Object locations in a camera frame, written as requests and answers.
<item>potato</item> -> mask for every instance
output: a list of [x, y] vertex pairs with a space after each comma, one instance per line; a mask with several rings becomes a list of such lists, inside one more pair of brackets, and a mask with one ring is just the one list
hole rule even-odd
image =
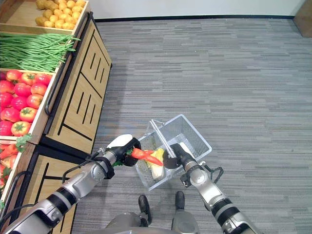
[[51, 22], [55, 23], [56, 21], [58, 21], [59, 17], [53, 15], [53, 16], [50, 16], [49, 19], [50, 19]]
[[66, 5], [66, 3], [61, 2], [61, 3], [58, 5], [58, 8], [59, 8], [60, 10], [64, 10], [65, 8], [67, 8], [67, 5]]
[[86, 2], [85, 2], [85, 1], [81, 1], [81, 0], [79, 0], [79, 1], [76, 1], [75, 6], [81, 6], [81, 7], [84, 7], [84, 6], [85, 6], [85, 4], [86, 4]]
[[43, 17], [46, 17], [47, 19], [49, 19], [50, 16], [53, 15], [53, 12], [50, 9], [48, 9], [48, 10], [45, 10], [42, 15]]
[[37, 24], [38, 26], [44, 26], [44, 22], [45, 22], [45, 21], [48, 21], [48, 19], [47, 19], [46, 17], [42, 17], [42, 16], [37, 17], [37, 18], [35, 19], [35, 22], [36, 22], [36, 24]]
[[54, 28], [54, 23], [51, 22], [51, 21], [45, 21], [44, 22], [44, 27]]
[[49, 9], [54, 12], [55, 9], [58, 9], [59, 8], [59, 5], [57, 5], [56, 3], [53, 3], [49, 6]]
[[49, 9], [49, 6], [50, 6], [51, 4], [55, 4], [55, 3], [54, 3], [52, 0], [45, 1], [45, 2], [44, 2], [44, 8], [45, 8], [45, 9]]
[[59, 19], [58, 21], [55, 22], [55, 27], [56, 28], [62, 28], [63, 24], [65, 23], [64, 20]]
[[66, 19], [65, 19], [65, 22], [66, 23], [73, 23], [73, 24], [76, 24], [77, 20], [71, 16], [67, 16]]
[[67, 1], [66, 0], [54, 0], [54, 2], [56, 3], [56, 4], [60, 4], [61, 2], [63, 2], [63, 3], [67, 3]]
[[72, 9], [75, 6], [75, 2], [73, 0], [69, 0], [66, 5], [68, 8]]
[[69, 9], [69, 8], [65, 8], [65, 9], [63, 10], [63, 12], [64, 12], [65, 14], [70, 15], [70, 16], [73, 14], [72, 10]]
[[59, 9], [55, 9], [53, 13], [54, 13], [54, 15], [56, 15], [56, 16], [60, 16], [61, 14], [63, 14], [63, 11], [62, 11], [62, 10], [59, 10]]
[[59, 16], [59, 19], [60, 20], [64, 20], [65, 21], [65, 19], [66, 19], [66, 17], [67, 16], [69, 16], [68, 14], [65, 14], [65, 13], [63, 13], [63, 14], [61, 14], [60, 16]]
[[73, 24], [73, 23], [64, 23], [63, 25], [62, 25], [62, 28], [63, 29], [74, 29], [74, 27], [75, 27], [75, 25]]
[[79, 16], [80, 16], [80, 12], [78, 12], [78, 11], [75, 11], [75, 12], [73, 12], [73, 14], [72, 14], [72, 17], [73, 17], [76, 21], [79, 19]]
[[74, 6], [73, 8], [72, 8], [72, 11], [74, 12], [74, 11], [78, 11], [78, 12], [82, 12], [82, 10], [83, 10], [83, 8], [81, 7], [81, 6]]
[[44, 7], [44, 3], [46, 2], [47, 0], [36, 0], [36, 6], [37, 8], [39, 8], [40, 10], [43, 10], [45, 7]]

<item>black rubber band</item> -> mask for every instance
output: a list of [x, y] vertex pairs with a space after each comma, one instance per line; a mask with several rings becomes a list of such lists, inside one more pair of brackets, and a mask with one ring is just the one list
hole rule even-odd
[[64, 215], [68, 211], [66, 204], [58, 196], [51, 194], [50, 196], [48, 196], [47, 199], [59, 209], [62, 215]]
[[74, 205], [76, 203], [76, 198], [74, 197], [74, 195], [71, 194], [71, 192], [69, 192], [67, 189], [60, 187], [57, 192], [59, 192], [60, 194], [62, 194], [64, 197], [66, 197], [66, 199], [69, 201], [69, 203], [71, 205]]
[[222, 212], [217, 220], [218, 224], [222, 226], [226, 220], [228, 220], [232, 215], [239, 212], [239, 209], [235, 206], [232, 206]]
[[232, 202], [226, 198], [226, 199], [223, 199], [221, 201], [218, 201], [211, 209], [211, 213], [213, 214], [213, 216], [215, 216], [215, 214], [222, 208], [224, 207], [225, 205], [227, 204], [231, 204]]

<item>wire basket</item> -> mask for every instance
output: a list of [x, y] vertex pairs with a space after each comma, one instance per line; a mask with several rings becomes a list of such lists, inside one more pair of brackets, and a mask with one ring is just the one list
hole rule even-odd
[[[153, 131], [148, 133], [150, 125]], [[170, 145], [175, 143], [184, 143], [184, 147], [186, 146], [188, 148], [189, 152], [196, 160], [200, 160], [212, 150], [208, 142], [182, 114], [166, 123], [152, 119], [147, 127], [145, 135], [141, 137], [139, 141], [142, 150], [157, 150], [162, 148], [168, 151], [169, 157], [175, 157], [170, 147]], [[139, 160], [136, 163], [136, 170], [143, 185], [150, 191], [181, 172], [183, 168], [182, 166], [176, 169], [167, 169], [164, 167], [164, 176], [158, 180], [153, 179], [151, 169], [144, 160]]]

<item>tomato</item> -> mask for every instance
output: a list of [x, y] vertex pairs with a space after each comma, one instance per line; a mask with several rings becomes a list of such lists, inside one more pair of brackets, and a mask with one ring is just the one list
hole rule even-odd
[[6, 80], [6, 74], [4, 72], [0, 72], [0, 80]]
[[13, 99], [13, 95], [10, 93], [0, 93], [0, 106], [7, 108], [11, 107], [11, 101]]
[[6, 73], [6, 79], [13, 82], [14, 84], [20, 81], [20, 77], [21, 72], [19, 72], [18, 70], [10, 70]]
[[43, 96], [39, 94], [32, 94], [27, 98], [27, 105], [38, 109], [41, 102], [42, 102]]
[[14, 93], [14, 84], [7, 80], [0, 80], [0, 93], [8, 92]]
[[29, 132], [31, 124], [25, 121], [19, 121], [12, 125], [11, 132], [14, 136], [20, 137]]
[[36, 74], [35, 75], [35, 83], [45, 84], [46, 86], [49, 85], [52, 76], [47, 74]]
[[35, 75], [34, 73], [23, 73], [20, 77], [20, 82], [28, 84], [32, 86], [35, 82]]
[[40, 94], [40, 95], [44, 95], [45, 91], [47, 90], [47, 86], [45, 86], [44, 84], [40, 84], [40, 83], [36, 83], [33, 86], [31, 86], [31, 93], [32, 94]]
[[0, 114], [1, 120], [8, 120], [13, 123], [20, 121], [20, 112], [13, 107], [5, 108]]
[[28, 97], [31, 95], [31, 86], [25, 83], [18, 83], [14, 86], [14, 91], [18, 96]]
[[35, 108], [26, 107], [21, 109], [19, 117], [21, 120], [32, 123], [36, 116], [37, 110]]
[[12, 136], [11, 128], [13, 123], [10, 121], [0, 121], [0, 135]]
[[15, 97], [11, 101], [11, 105], [13, 108], [20, 111], [21, 109], [27, 106], [27, 98], [26, 97]]

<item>gray robot arm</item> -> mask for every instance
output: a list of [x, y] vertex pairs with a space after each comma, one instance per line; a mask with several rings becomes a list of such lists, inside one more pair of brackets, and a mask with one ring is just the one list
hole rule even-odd
[[49, 233], [62, 220], [64, 214], [100, 181], [114, 176], [112, 165], [117, 160], [128, 166], [135, 165], [137, 159], [126, 156], [126, 151], [133, 147], [140, 148], [140, 143], [132, 135], [117, 137], [106, 150], [100, 149], [94, 161], [84, 165], [80, 173], [14, 221], [4, 234]]
[[164, 158], [164, 165], [174, 168], [182, 165], [186, 174], [181, 177], [185, 187], [193, 185], [204, 205], [215, 217], [224, 234], [262, 234], [262, 232], [211, 181], [206, 170], [185, 152], [179, 144], [171, 145], [177, 159]]

